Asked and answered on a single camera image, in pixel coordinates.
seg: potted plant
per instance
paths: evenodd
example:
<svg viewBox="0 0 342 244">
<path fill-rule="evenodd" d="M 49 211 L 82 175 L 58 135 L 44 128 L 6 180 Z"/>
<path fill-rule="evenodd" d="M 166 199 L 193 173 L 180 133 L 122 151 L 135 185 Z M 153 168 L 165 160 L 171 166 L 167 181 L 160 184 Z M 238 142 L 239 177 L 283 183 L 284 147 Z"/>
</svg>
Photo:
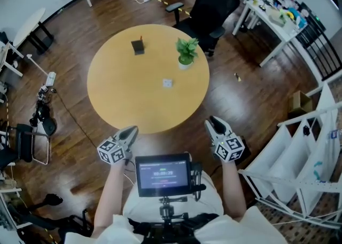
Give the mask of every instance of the potted plant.
<svg viewBox="0 0 342 244">
<path fill-rule="evenodd" d="M 189 41 L 186 41 L 178 38 L 176 47 L 178 53 L 180 53 L 178 58 L 178 65 L 180 69 L 186 70 L 191 66 L 193 59 L 198 56 L 195 52 L 197 45 L 198 39 L 190 39 Z"/>
</svg>

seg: cardboard box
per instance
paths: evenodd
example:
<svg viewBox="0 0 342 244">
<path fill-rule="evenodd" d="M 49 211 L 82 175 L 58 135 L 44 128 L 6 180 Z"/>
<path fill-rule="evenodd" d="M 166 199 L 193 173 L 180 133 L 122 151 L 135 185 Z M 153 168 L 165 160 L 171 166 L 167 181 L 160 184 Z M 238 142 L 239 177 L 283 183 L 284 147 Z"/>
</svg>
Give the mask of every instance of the cardboard box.
<svg viewBox="0 0 342 244">
<path fill-rule="evenodd" d="M 289 118 L 295 118 L 312 112 L 312 100 L 303 92 L 297 91 L 289 97 L 287 113 Z"/>
</svg>

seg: display screen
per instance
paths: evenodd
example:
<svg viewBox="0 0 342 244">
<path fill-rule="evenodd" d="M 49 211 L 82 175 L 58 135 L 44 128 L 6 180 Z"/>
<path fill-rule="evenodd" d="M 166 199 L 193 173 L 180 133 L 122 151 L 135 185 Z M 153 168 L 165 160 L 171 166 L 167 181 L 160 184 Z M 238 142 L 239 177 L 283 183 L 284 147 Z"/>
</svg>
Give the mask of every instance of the display screen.
<svg viewBox="0 0 342 244">
<path fill-rule="evenodd" d="M 182 187 L 188 185 L 186 161 L 140 163 L 142 189 Z"/>
</svg>

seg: wooden floor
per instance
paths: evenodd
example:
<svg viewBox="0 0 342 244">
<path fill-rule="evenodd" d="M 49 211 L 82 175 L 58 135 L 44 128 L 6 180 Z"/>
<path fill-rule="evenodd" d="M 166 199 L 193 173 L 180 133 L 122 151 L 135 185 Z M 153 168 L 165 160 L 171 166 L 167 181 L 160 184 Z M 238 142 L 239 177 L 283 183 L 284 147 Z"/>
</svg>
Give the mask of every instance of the wooden floor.
<svg viewBox="0 0 342 244">
<path fill-rule="evenodd" d="M 99 160 L 94 146 L 113 135 L 115 128 L 104 122 L 92 108 L 87 94 L 87 73 L 91 60 L 101 45 L 116 33 L 141 24 L 174 24 L 173 14 L 157 1 L 138 4 L 130 0 L 77 0 L 46 26 L 55 35 L 55 42 L 43 56 L 34 55 L 47 71 L 57 74 L 56 89 L 65 106 L 90 138 L 88 139 L 54 94 L 51 100 L 53 117 L 58 129 L 52 136 L 52 158 L 47 166 L 19 162 L 14 168 L 32 200 L 39 202 L 47 193 L 56 193 L 64 202 L 56 207 L 44 207 L 39 214 L 60 218 L 80 214 L 89 209 L 94 217 L 109 166 Z M 190 11 L 195 0 L 181 1 Z M 169 131 L 140 135 L 133 146 L 136 154 L 172 154 L 191 152 L 194 161 L 202 161 L 204 171 L 211 173 L 218 163 L 210 155 L 209 138 L 204 120 L 215 115 L 229 122 L 236 134 L 242 135 L 255 157 L 276 132 L 276 124 L 286 119 L 287 97 L 297 90 L 308 92 L 316 87 L 304 61 L 291 47 L 286 47 L 265 67 L 260 63 L 278 41 L 263 26 L 247 34 L 231 32 L 242 12 L 243 4 L 225 22 L 225 35 L 219 40 L 213 58 L 208 58 L 210 84 L 198 110 L 184 123 Z M 24 54 L 33 47 L 25 43 Z M 45 76 L 32 64 L 22 62 L 24 76 L 13 83 L 8 92 L 10 123 L 29 124 L 36 94 Z M 237 73 L 242 81 L 238 82 Z M 134 180 L 134 174 L 127 174 Z M 221 192 L 221 170 L 214 183 Z M 125 180 L 124 199 L 130 190 Z"/>
</svg>

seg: person's arm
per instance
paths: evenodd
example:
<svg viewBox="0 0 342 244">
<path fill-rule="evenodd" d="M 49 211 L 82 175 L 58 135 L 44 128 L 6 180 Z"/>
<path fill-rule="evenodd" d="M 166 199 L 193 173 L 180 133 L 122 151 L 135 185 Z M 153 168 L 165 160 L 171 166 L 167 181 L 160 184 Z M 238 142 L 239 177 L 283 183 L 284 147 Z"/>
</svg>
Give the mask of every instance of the person's arm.
<svg viewBox="0 0 342 244">
<path fill-rule="evenodd" d="M 236 221 L 240 221 L 245 215 L 247 208 L 235 162 L 222 162 L 222 169 L 223 198 L 228 209 L 228 214 Z"/>
<path fill-rule="evenodd" d="M 111 166 L 95 213 L 92 238 L 97 238 L 113 223 L 113 215 L 119 215 L 121 212 L 124 170 L 124 161 L 119 161 Z"/>
</svg>

